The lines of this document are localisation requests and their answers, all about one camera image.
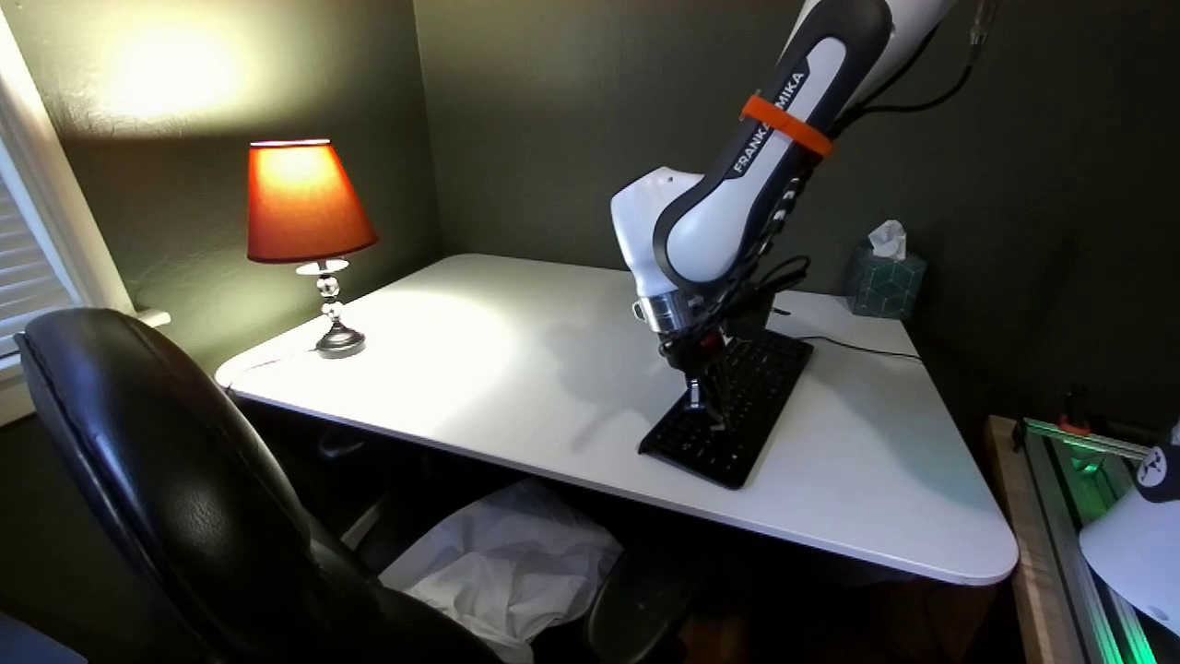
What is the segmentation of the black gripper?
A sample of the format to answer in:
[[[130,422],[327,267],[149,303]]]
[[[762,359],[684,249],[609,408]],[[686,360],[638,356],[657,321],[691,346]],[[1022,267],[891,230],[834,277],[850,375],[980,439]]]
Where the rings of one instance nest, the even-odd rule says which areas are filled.
[[[686,408],[703,412],[702,370],[725,346],[735,330],[751,330],[766,319],[772,300],[793,289],[810,269],[808,255],[772,267],[762,277],[738,274],[718,289],[670,293],[657,300],[661,356],[686,375]]]

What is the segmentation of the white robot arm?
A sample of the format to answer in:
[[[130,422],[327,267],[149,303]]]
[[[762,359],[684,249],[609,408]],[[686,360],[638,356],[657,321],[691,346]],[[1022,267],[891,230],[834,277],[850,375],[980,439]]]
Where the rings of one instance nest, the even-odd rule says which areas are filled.
[[[686,375],[693,408],[718,404],[713,359],[803,181],[947,12],[950,0],[803,0],[772,83],[743,103],[722,160],[703,175],[661,167],[614,197],[638,319]]]

